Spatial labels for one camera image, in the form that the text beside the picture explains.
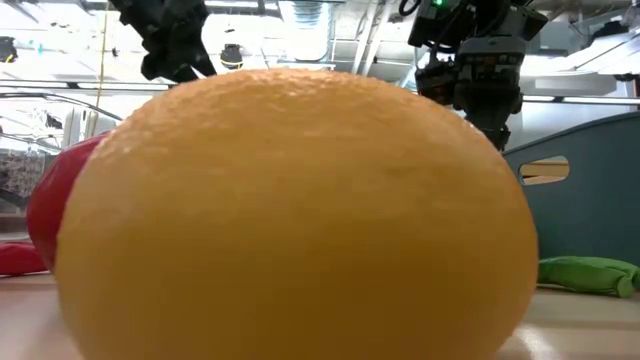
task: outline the table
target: table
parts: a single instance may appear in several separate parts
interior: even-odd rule
[[[0,359],[80,359],[50,275],[0,279]],[[538,290],[496,359],[640,359],[640,294],[622,300]]]

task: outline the ceiling duct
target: ceiling duct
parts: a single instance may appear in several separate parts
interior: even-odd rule
[[[279,1],[289,27],[290,55],[300,61],[323,60],[330,49],[333,5],[316,1]]]

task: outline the orange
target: orange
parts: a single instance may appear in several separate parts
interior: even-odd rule
[[[489,359],[537,269],[521,188],[481,133],[335,72],[154,98],[90,158],[59,241],[87,360]]]

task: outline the table surface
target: table surface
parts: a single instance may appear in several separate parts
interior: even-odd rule
[[[80,359],[50,275],[0,278],[0,359]],[[539,290],[496,359],[640,359],[640,294],[623,300]]]

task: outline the ceiling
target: ceiling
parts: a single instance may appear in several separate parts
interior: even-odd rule
[[[244,68],[297,66],[349,72],[354,68],[354,61],[357,61],[360,63],[358,73],[362,73],[367,52],[358,51],[360,41],[366,40],[369,49],[362,49],[370,50],[372,43],[380,40],[375,54],[376,61],[371,65],[368,76],[398,82],[411,70],[414,59],[414,48],[407,45],[413,18],[398,16],[398,0],[388,1],[392,2],[389,4],[392,10],[387,21],[380,20],[385,16],[382,3],[377,8],[374,7],[375,16],[370,17],[367,16],[368,10],[369,15],[372,13],[369,1],[328,2],[323,8],[327,15],[322,18],[327,21],[325,33],[306,32],[304,36],[296,35],[291,23],[279,17],[251,15],[257,2],[206,1],[213,14],[209,16],[203,29],[203,42],[219,73],[226,70],[219,59],[220,52],[228,43],[242,46]],[[123,84],[122,87],[129,90],[132,88],[131,83],[148,84],[139,71],[146,54],[140,37],[130,26],[123,26],[119,22],[117,12],[105,11],[106,6],[104,0],[0,0],[0,36],[14,37],[19,51],[18,61],[0,64],[0,80],[90,83],[103,78],[105,82],[127,83],[129,85]],[[275,2],[267,1],[265,6],[267,11],[277,9]],[[572,45],[562,46],[573,46],[574,49],[569,49],[569,53],[574,53],[571,55],[574,56],[575,53],[582,52],[579,51],[585,42],[582,35],[592,31],[591,25],[598,24],[598,21],[588,21],[600,17],[606,20],[609,14],[625,14],[630,0],[534,0],[531,6],[554,18],[560,25],[559,30],[554,31],[561,35],[546,34],[549,40],[544,40],[539,47],[544,48],[545,41],[557,42],[559,37],[566,38],[566,43]],[[368,33],[370,18],[374,21]],[[103,36],[105,19],[106,35]],[[323,59],[300,62],[300,58],[311,56],[309,54],[317,49],[317,43],[322,42],[323,36],[328,40],[326,56]],[[637,41],[635,34],[632,34],[615,44],[609,42],[609,45],[603,45],[599,42],[594,45],[600,46],[598,51],[603,52],[623,43],[635,44]],[[626,57],[640,56],[640,52],[636,53],[633,46],[627,47],[624,52]],[[611,61],[603,60],[601,55],[593,51],[589,55],[600,58],[599,67],[594,71],[594,66],[591,66],[590,73],[597,73],[603,67],[608,67],[609,72],[614,71],[611,69]],[[576,66],[576,61],[568,63],[567,58],[554,59],[554,66],[550,67],[549,62],[540,62],[548,59],[531,57],[523,68],[523,75],[539,76],[536,71],[540,69],[551,69],[559,72],[559,75],[586,72],[581,68],[586,63]],[[620,56],[610,56],[611,58],[619,59]]]

